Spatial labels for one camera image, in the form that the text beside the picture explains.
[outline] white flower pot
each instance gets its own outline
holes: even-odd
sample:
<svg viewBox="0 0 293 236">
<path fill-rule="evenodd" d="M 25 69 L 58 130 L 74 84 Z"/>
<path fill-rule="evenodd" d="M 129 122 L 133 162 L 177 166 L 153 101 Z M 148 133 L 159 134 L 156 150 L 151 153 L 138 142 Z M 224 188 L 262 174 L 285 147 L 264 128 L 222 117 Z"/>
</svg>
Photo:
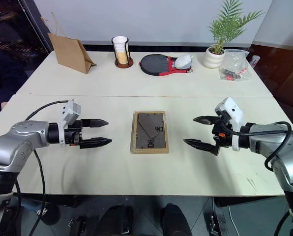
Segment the white flower pot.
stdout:
<svg viewBox="0 0 293 236">
<path fill-rule="evenodd" d="M 223 54 L 217 55 L 217 54 L 213 54 L 209 51 L 209 49 L 212 47 L 207 48 L 207 50 L 205 51 L 205 55 L 204 55 L 204 60 L 203 60 L 203 65 L 207 68 L 218 68 L 225 57 L 225 51 L 222 49 L 222 51 L 224 52 Z"/>
</svg>

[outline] wooden coaster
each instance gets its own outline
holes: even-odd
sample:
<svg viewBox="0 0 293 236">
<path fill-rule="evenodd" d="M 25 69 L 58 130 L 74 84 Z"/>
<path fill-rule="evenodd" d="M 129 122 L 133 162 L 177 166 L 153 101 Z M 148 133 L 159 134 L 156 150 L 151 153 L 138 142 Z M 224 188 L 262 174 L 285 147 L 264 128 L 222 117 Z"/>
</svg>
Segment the wooden coaster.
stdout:
<svg viewBox="0 0 293 236">
<path fill-rule="evenodd" d="M 117 59 L 115 60 L 115 66 L 117 66 L 118 68 L 129 68 L 133 65 L 133 60 L 132 58 L 129 58 L 129 65 L 128 63 L 126 64 L 120 64 L 120 63 L 117 63 Z"/>
</svg>

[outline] wooden picture frame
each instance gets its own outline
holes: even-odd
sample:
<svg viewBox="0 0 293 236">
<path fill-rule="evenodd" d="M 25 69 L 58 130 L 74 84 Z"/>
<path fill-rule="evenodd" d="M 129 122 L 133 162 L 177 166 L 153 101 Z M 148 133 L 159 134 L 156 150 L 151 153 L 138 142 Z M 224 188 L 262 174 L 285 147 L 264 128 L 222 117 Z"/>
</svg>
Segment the wooden picture frame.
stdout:
<svg viewBox="0 0 293 236">
<path fill-rule="evenodd" d="M 164 137 L 165 137 L 165 148 L 136 148 L 137 145 L 137 127 L 138 127 L 138 117 L 139 114 L 163 114 L 163 124 L 164 124 Z M 160 154 L 169 153 L 169 143 L 168 143 L 168 132 L 166 124 L 166 114 L 165 111 L 157 112 L 135 112 L 133 118 L 133 130 L 131 138 L 131 152 L 133 154 Z"/>
</svg>

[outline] potted plant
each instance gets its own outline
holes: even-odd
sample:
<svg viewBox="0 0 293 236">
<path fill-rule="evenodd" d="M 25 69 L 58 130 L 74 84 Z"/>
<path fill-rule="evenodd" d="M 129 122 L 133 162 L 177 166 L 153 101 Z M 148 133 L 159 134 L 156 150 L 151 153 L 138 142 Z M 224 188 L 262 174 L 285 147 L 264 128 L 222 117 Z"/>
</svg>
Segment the potted plant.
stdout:
<svg viewBox="0 0 293 236">
<path fill-rule="evenodd" d="M 222 64 L 225 57 L 223 49 L 226 43 L 240 36 L 245 29 L 244 25 L 258 18 L 262 11 L 250 12 L 247 16 L 241 17 L 242 2 L 239 0 L 225 0 L 218 17 L 209 26 L 214 37 L 214 45 L 209 47 L 204 55 L 203 64 L 208 68 L 217 68 Z"/>
</svg>

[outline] shoe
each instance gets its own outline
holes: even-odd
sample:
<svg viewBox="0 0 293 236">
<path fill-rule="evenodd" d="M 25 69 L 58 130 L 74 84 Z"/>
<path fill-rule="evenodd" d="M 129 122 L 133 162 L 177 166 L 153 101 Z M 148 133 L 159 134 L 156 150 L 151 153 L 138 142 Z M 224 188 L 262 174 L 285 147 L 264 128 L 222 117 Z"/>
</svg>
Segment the shoe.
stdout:
<svg viewBox="0 0 293 236">
<path fill-rule="evenodd" d="M 41 209 L 37 210 L 35 213 L 39 216 L 41 214 Z M 60 219 L 59 207 L 52 203 L 46 203 L 40 219 L 45 225 L 56 224 Z"/>
</svg>

